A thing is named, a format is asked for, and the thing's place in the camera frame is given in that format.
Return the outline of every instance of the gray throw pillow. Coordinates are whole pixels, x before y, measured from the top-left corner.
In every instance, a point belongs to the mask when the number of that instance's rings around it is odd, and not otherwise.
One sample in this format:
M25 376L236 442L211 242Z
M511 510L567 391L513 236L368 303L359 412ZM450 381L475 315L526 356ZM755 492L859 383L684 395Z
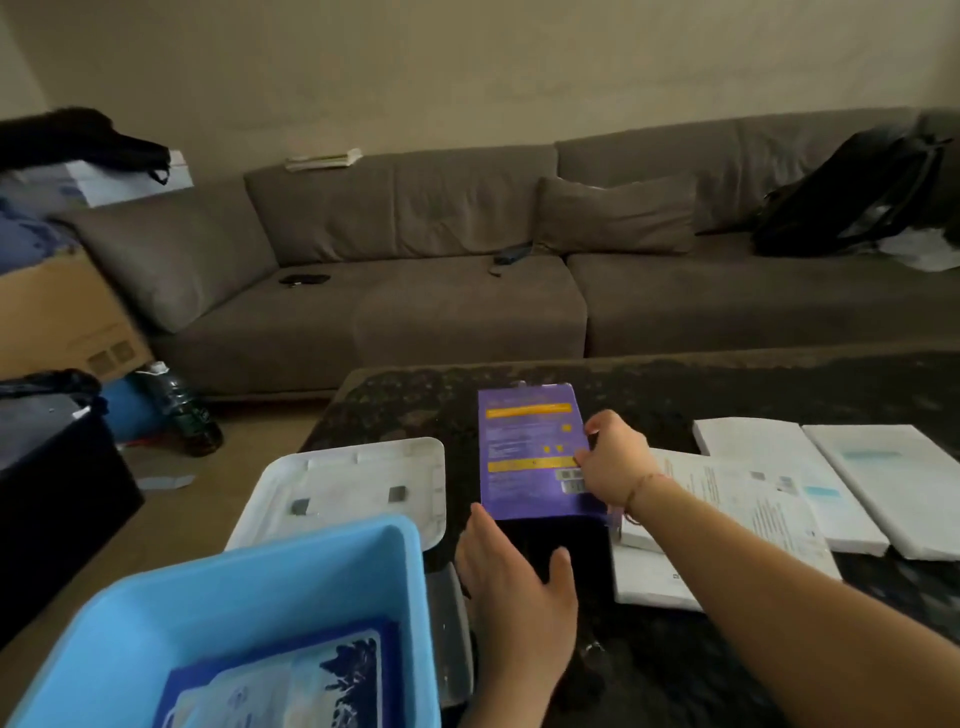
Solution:
M692 174L610 188L543 178L535 242L559 255L688 253L696 194Z

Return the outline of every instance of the cardboard box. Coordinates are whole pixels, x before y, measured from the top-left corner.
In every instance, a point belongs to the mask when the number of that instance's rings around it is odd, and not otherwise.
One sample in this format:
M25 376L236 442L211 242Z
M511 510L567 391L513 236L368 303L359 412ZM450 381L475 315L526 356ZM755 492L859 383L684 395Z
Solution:
M153 359L79 247L0 276L0 321L0 379L82 369L107 382Z

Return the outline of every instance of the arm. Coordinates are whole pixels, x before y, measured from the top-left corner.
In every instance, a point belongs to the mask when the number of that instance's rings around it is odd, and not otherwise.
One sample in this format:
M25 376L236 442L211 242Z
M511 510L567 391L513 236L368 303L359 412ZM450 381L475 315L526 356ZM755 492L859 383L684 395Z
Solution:
M463 728L538 728L577 639L577 592L565 548L543 584L483 506L470 507L457 543L470 594L480 676Z
M797 561L659 474L616 414L588 422L588 487L627 505L778 705L802 726L960 725L960 650Z

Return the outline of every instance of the blue label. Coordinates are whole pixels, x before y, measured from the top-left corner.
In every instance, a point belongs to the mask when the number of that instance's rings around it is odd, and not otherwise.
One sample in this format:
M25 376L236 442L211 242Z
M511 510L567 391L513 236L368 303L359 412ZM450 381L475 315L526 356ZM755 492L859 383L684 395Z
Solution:
M819 485L804 485L808 495L814 497L840 497L840 491L833 488L821 488Z
M848 460L890 460L903 457L896 450L890 449L852 449L843 453Z

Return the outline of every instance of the beige carpet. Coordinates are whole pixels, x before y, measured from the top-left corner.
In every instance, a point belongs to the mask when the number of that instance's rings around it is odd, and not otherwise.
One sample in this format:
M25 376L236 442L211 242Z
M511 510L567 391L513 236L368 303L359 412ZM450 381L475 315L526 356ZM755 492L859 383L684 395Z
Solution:
M60 633L88 599L117 579L223 550L263 469L296 452L325 402L222 405L215 411L224 446L192 458L175 442L125 453L134 475L195 474L176 491L147 502L63 588L43 612L0 651L0 724L5 724Z

